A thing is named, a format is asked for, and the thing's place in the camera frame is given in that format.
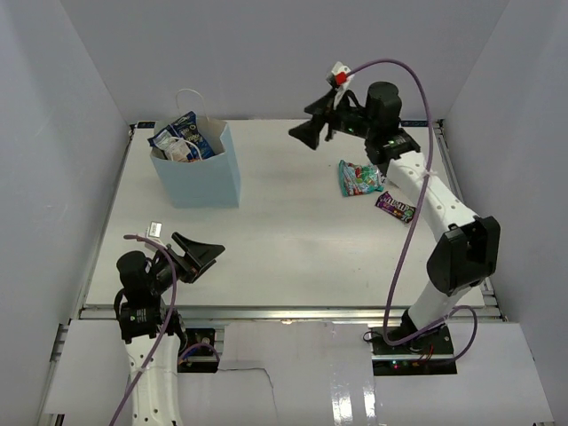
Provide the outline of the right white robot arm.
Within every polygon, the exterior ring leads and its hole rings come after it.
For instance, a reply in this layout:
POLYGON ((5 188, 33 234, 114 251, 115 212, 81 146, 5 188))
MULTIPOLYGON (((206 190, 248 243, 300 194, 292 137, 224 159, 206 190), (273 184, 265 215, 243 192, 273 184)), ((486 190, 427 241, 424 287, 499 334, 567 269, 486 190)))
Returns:
POLYGON ((289 136, 310 149, 320 133, 331 139, 339 131, 363 138, 368 159, 414 205, 437 240, 426 265, 426 287, 403 314, 401 323, 384 330, 390 346, 419 354, 433 342, 431 329, 459 310, 458 303, 496 269, 501 227, 494 217, 481 217, 464 205, 431 171, 431 154, 401 127, 402 101, 392 83, 372 83, 365 104, 352 91, 332 88, 305 108, 310 120, 289 136))

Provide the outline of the teal candy bag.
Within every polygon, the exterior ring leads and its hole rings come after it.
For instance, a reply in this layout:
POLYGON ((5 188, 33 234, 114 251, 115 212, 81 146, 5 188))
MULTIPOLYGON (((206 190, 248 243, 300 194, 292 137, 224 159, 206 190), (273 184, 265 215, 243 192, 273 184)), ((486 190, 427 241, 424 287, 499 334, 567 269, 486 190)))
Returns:
POLYGON ((382 192, 385 187, 385 176, 372 164, 358 165, 341 160, 338 179, 344 197, 382 192))

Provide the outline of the purple candy packet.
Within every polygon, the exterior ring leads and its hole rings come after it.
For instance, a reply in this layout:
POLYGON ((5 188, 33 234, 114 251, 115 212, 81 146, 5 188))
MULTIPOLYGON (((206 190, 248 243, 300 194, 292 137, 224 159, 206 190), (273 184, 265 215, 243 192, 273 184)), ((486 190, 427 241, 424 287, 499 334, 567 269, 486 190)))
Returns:
POLYGON ((414 220, 416 208, 396 200, 388 191, 378 197, 375 206, 405 224, 409 224, 414 220))

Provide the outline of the blue snack bag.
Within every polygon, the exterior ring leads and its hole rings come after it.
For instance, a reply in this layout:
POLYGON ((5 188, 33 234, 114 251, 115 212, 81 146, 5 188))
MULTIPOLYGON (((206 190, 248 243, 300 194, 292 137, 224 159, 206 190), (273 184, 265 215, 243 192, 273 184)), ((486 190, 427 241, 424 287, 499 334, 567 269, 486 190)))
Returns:
POLYGON ((200 133, 193 111, 159 129, 148 139, 148 143, 160 151, 166 160, 173 162, 197 162, 215 155, 208 140, 200 133))

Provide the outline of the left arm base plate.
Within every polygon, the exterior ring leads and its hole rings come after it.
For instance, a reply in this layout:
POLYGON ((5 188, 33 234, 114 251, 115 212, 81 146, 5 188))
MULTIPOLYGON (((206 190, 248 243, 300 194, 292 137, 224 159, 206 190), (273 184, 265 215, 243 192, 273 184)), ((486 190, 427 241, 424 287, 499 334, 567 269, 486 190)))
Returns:
POLYGON ((178 364, 177 370, 183 374, 214 374, 218 368, 218 361, 213 350, 217 339, 214 328, 188 328, 186 330, 187 345, 185 350, 191 349, 178 364))

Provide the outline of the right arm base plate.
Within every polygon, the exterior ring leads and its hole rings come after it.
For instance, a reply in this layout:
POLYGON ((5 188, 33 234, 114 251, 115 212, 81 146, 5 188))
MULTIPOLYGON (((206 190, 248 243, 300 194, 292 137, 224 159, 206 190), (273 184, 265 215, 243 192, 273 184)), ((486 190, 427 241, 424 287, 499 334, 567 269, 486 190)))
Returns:
POLYGON ((446 325, 400 346, 389 346, 378 327, 364 333, 362 340, 371 346, 375 377, 457 374, 454 346, 446 325))

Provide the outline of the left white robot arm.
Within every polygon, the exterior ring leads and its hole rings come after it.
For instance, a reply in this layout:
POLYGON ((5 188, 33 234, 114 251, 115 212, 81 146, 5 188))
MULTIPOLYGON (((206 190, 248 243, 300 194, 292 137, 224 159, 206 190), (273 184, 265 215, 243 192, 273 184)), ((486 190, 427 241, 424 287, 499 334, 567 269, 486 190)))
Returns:
POLYGON ((114 298, 114 314, 128 355, 130 381, 110 420, 116 424, 132 403, 133 425, 181 425, 178 367, 205 348, 220 360, 211 343, 192 343, 176 308, 178 283, 197 281, 225 252, 219 244, 192 241, 173 233, 182 249, 148 237, 126 234, 154 249, 152 257, 140 250, 123 254, 116 262, 122 288, 114 298))

